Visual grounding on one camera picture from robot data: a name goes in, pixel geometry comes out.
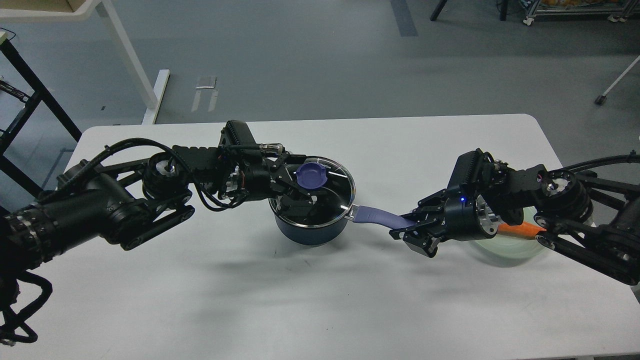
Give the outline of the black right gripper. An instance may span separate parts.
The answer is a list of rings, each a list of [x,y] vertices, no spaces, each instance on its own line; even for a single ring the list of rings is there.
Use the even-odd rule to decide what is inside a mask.
[[[404,227],[392,228],[389,235],[430,259],[438,253],[439,245],[450,239],[460,242],[492,239],[501,224],[501,217],[481,194],[446,189],[420,199],[404,219]],[[445,232],[432,227],[443,225]]]

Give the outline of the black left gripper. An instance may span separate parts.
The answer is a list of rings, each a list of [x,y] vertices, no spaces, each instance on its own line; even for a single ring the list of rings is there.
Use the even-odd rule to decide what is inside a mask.
[[[326,190],[305,189],[297,183],[283,181],[273,176],[289,176],[290,168],[304,164],[307,155],[260,152],[229,152],[231,173],[227,178],[227,197],[245,195],[246,201],[272,199],[272,210],[276,215],[309,215]]]

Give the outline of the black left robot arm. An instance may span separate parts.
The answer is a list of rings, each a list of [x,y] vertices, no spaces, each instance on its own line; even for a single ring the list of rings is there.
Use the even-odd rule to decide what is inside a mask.
[[[288,172],[306,160],[280,143],[166,146],[133,137],[105,146],[61,174],[55,191],[2,215],[2,344],[38,339],[26,321],[53,292],[50,281],[32,273],[41,264],[95,237],[137,248],[189,219],[193,194],[212,212],[284,196],[309,212],[329,192],[306,188]]]

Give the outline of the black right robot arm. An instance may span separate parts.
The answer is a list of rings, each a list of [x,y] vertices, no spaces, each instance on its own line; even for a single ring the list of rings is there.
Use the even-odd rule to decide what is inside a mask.
[[[630,152],[548,170],[515,170],[480,149],[460,155],[446,188],[403,214],[390,235],[434,257],[439,244],[492,239],[501,224],[519,226],[533,207],[539,244],[623,284],[639,284],[637,184],[600,178],[595,167],[639,162]]]

